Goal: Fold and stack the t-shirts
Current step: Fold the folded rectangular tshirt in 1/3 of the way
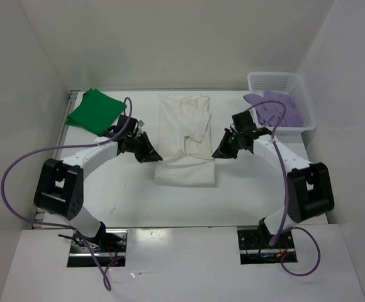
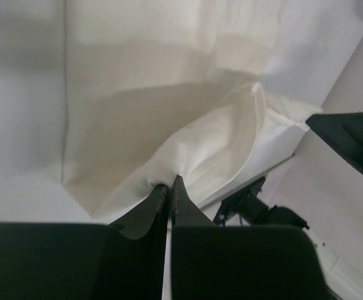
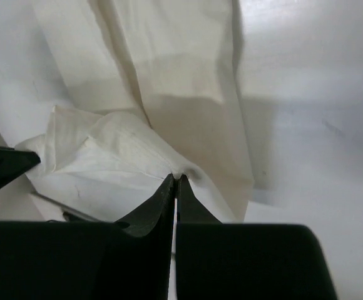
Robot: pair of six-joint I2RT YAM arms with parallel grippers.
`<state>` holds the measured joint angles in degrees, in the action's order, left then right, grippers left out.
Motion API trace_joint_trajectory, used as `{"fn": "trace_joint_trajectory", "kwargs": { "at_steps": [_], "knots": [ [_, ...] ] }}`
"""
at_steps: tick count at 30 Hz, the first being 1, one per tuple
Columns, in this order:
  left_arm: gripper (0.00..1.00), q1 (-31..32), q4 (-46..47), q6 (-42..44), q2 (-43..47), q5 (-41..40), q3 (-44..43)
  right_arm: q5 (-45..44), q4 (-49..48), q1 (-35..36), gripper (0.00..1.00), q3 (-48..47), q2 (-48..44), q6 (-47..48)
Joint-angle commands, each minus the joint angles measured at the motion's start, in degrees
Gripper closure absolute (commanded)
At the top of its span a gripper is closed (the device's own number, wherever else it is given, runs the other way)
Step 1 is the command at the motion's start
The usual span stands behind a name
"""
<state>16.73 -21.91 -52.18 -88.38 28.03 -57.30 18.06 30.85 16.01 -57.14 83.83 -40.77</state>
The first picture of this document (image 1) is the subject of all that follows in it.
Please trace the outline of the cream white t shirt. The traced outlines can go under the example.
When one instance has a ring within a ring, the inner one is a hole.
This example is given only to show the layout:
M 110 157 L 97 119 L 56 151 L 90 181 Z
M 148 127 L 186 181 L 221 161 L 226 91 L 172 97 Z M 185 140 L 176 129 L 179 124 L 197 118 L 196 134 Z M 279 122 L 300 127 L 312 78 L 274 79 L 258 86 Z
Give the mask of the cream white t shirt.
M 160 186 L 213 187 L 215 160 L 211 146 L 208 96 L 159 98 L 157 165 L 154 182 Z

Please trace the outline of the lavender t shirt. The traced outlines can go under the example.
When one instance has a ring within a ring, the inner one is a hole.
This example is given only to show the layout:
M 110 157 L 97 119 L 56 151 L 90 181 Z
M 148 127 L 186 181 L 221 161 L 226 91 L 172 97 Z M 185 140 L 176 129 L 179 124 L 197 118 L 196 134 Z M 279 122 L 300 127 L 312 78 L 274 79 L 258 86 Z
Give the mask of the lavender t shirt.
M 255 107 L 257 120 L 262 126 L 274 127 L 281 120 L 279 127 L 302 127 L 303 118 L 296 109 L 293 98 L 288 94 L 265 91 L 263 96 L 246 94 L 244 99 Z

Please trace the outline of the green t shirt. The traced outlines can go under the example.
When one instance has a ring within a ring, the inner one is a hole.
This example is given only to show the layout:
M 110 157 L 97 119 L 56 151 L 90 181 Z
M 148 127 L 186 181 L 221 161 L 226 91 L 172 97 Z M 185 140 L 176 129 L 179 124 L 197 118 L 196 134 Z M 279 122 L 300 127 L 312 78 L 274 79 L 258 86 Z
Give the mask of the green t shirt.
M 113 99 L 97 89 L 89 89 L 82 95 L 80 105 L 67 116 L 65 124 L 99 136 L 125 109 L 123 101 Z

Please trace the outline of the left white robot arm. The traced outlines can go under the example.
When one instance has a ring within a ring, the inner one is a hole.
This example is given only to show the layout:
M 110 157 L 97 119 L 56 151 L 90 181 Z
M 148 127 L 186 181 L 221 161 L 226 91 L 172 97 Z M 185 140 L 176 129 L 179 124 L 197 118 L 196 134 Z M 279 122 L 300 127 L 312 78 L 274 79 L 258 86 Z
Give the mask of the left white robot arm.
M 35 206 L 64 219 L 81 236 L 73 241 L 92 251 L 116 245 L 122 238 L 106 231 L 106 225 L 84 207 L 84 181 L 98 167 L 122 153 L 132 153 L 139 163 L 158 162 L 162 157 L 150 143 L 146 132 L 122 134 L 111 140 L 105 131 L 95 139 L 92 147 L 64 158 L 48 159 L 42 166 L 35 192 Z

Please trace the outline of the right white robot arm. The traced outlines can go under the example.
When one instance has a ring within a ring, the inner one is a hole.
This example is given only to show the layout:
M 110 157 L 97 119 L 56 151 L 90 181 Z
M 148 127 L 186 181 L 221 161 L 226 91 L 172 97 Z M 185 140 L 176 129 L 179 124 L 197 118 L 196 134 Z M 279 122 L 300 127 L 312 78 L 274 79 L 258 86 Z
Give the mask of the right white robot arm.
M 236 159 L 240 150 L 264 159 L 283 176 L 284 206 L 261 219 L 257 227 L 257 240 L 263 247 L 272 247 L 282 233 L 334 209 L 330 174 L 325 164 L 313 164 L 298 156 L 267 128 L 240 132 L 226 128 L 212 157 Z

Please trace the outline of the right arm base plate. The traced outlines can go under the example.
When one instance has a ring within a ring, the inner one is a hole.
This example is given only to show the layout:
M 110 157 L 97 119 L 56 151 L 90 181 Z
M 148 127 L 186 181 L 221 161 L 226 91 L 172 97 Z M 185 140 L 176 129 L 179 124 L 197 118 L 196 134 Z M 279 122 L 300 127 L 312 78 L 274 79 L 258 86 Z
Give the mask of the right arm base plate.
M 295 245 L 291 232 L 283 234 L 276 245 L 268 247 L 259 238 L 255 226 L 237 228 L 240 250 L 240 263 L 247 264 L 278 264 L 297 262 Z

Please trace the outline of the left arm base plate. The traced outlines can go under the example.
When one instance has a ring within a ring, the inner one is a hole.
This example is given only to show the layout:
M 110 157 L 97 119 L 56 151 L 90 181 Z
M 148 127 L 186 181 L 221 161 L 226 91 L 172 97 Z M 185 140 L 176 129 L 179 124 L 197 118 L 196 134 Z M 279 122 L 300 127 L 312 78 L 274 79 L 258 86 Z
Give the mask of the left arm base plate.
M 104 246 L 98 248 L 91 246 L 96 259 L 102 268 L 105 268 L 112 262 L 113 267 L 124 267 L 126 262 L 126 245 L 128 238 L 127 229 L 110 228 L 106 231 L 117 237 L 115 241 L 110 241 Z M 67 260 L 67 267 L 81 268 L 81 267 L 95 267 L 96 264 L 92 258 L 88 248 L 84 243 L 76 238 L 70 243 L 69 255 Z

